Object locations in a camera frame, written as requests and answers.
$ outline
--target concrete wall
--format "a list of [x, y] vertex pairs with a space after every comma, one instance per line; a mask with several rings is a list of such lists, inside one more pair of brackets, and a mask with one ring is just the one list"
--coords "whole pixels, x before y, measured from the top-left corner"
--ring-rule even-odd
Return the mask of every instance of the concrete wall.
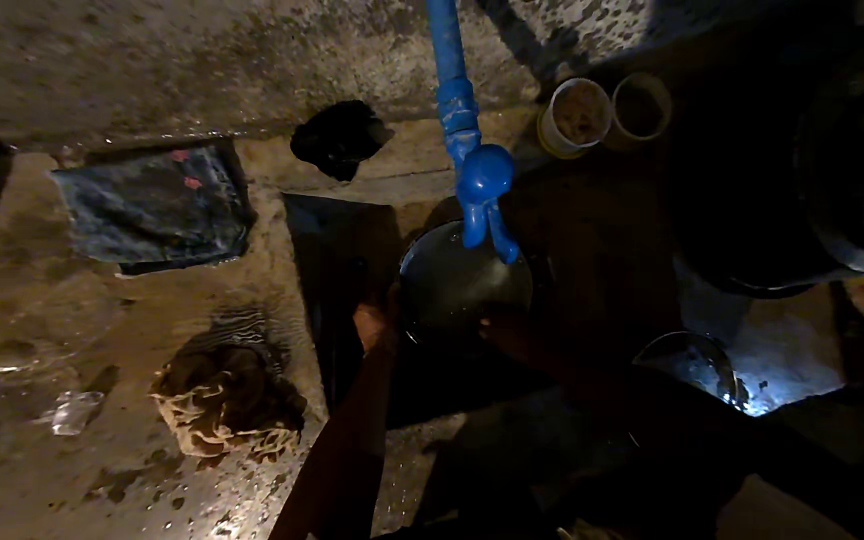
[[[487, 109], [769, 3], [460, 0], [460, 18]], [[353, 98], [434, 117], [435, 85], [423, 0], [0, 0], [0, 138], [25, 148], [283, 133]]]

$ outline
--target blue plastic tap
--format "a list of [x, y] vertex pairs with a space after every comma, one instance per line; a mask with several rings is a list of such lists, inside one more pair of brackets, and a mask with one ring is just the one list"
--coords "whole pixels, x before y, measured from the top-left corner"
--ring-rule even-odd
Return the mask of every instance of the blue plastic tap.
[[425, 6], [438, 74], [438, 121], [445, 151], [455, 163], [455, 193], [464, 214], [462, 244], [474, 248], [490, 232], [499, 258], [512, 264], [519, 257], [519, 244], [509, 235], [498, 208], [498, 197], [512, 186], [512, 156], [498, 144], [482, 144], [479, 105], [466, 76], [455, 0], [426, 0]]

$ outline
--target plastic bag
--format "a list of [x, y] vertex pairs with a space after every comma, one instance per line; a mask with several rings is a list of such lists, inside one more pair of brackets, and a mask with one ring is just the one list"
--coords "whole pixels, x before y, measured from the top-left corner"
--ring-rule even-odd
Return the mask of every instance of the plastic bag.
[[52, 434], [78, 436], [89, 423], [92, 411], [106, 395], [102, 392], [62, 392], [55, 399], [58, 407], [52, 417]]

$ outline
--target hand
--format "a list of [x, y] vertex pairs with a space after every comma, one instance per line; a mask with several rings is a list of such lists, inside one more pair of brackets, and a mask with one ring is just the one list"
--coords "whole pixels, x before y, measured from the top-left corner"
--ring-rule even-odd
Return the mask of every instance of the hand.
[[395, 347], [395, 321], [399, 313], [397, 293], [398, 289], [393, 285], [389, 289], [384, 310], [365, 301], [359, 303], [355, 308], [352, 321], [355, 323], [355, 331], [362, 341], [362, 349], [366, 355], [380, 344]]
[[507, 357], [528, 364], [538, 345], [526, 314], [518, 310], [498, 309], [482, 319], [479, 336]]

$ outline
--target brown rag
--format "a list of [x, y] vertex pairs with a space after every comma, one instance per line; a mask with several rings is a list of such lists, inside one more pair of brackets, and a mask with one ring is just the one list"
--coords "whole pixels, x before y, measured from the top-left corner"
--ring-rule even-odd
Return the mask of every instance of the brown rag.
[[287, 394], [259, 354], [244, 347], [179, 355], [150, 390], [184, 454], [214, 458], [242, 448], [259, 462], [299, 443], [302, 420]]

